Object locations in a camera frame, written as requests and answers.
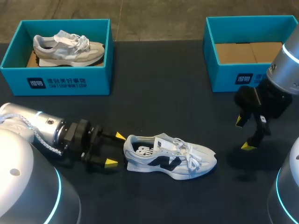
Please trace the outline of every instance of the shoe sole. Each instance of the shoe sole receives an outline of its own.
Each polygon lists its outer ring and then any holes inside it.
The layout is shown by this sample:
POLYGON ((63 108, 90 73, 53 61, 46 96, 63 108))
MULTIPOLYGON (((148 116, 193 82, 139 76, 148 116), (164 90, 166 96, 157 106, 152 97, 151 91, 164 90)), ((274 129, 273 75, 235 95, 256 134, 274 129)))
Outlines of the shoe sole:
POLYGON ((57 66, 72 66, 72 67, 86 67, 88 65, 94 64, 99 61, 104 55, 97 57, 88 62, 71 62, 66 60, 56 60, 56 59, 41 59, 39 58, 38 65, 40 67, 57 67, 57 66))
POLYGON ((143 165, 143 164, 134 165, 134 164, 128 162, 128 166, 127 166, 128 171, 141 172, 141 173, 149 173, 149 172, 159 171, 159 172, 166 173, 169 176, 171 176, 173 179, 179 180, 179 181, 189 180, 189 179, 193 179, 193 178, 202 176, 202 175, 210 172, 212 169, 213 169, 213 167, 210 168, 209 170, 206 170, 206 171, 196 174, 196 175, 182 175, 182 174, 175 174, 175 173, 173 173, 167 169, 163 169, 161 167, 152 167, 152 166, 143 165))

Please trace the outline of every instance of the new balance sneaker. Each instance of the new balance sneaker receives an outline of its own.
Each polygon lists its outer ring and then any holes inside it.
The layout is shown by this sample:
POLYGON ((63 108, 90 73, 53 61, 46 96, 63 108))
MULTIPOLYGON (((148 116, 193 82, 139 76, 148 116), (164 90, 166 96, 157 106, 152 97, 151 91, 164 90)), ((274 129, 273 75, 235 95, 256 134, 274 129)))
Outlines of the new balance sneaker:
POLYGON ((33 48, 40 67, 88 66, 99 61, 105 53, 103 44, 90 42, 84 35, 69 34, 63 30, 53 37, 36 35, 33 48))
POLYGON ((211 149, 160 134, 154 137, 130 135, 124 144, 127 170, 161 171, 173 179, 192 179, 209 172, 217 163, 211 149))

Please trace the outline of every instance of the gray floor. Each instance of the gray floor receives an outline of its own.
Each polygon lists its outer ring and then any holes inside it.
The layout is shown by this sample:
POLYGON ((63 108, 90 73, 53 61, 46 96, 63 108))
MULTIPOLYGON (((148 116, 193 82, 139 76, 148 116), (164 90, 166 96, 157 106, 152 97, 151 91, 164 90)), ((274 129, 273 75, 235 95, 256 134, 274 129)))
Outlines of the gray floor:
POLYGON ((0 42, 20 20, 111 19, 114 40, 202 39, 205 17, 292 14, 299 0, 0 0, 0 42))

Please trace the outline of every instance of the cable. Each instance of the cable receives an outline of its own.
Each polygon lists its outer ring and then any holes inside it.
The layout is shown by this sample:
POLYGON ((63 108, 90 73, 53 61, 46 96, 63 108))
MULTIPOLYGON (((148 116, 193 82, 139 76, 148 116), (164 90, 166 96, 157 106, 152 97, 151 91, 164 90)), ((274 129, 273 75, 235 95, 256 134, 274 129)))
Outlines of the cable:
POLYGON ((46 147, 47 149, 51 150, 52 152, 58 154, 58 155, 62 155, 62 151, 60 151, 59 149, 53 148, 52 146, 50 146, 47 142, 45 142, 41 136, 38 134, 36 128, 30 123, 30 121, 28 121, 24 116, 16 114, 16 113, 11 113, 11 114, 7 114, 3 117, 0 117, 0 123, 3 123, 6 119, 8 118, 20 118, 24 121, 24 123, 31 129, 33 130, 34 135, 36 136, 37 140, 39 140, 39 142, 46 147))

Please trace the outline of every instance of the dark tabletop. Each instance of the dark tabletop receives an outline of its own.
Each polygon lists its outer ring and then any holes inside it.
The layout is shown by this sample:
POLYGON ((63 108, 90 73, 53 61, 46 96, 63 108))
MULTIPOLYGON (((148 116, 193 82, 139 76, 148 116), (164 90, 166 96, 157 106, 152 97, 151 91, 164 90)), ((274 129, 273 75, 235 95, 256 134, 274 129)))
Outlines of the dark tabletop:
MULTIPOLYGON (((73 122, 90 120, 105 128, 153 136, 167 133, 209 147, 216 168, 188 181, 163 173, 115 173, 57 169, 73 184, 82 203, 82 223, 268 223, 267 196, 293 142, 299 136, 295 98, 272 136, 259 150, 240 153, 255 123, 235 127, 239 109, 233 93, 212 93, 202 41, 116 42, 110 96, 14 97, 0 76, 0 105, 13 102, 73 122)), ((7 44, 0 45, 0 60, 7 44)), ((121 161, 120 149, 102 147, 121 161)))

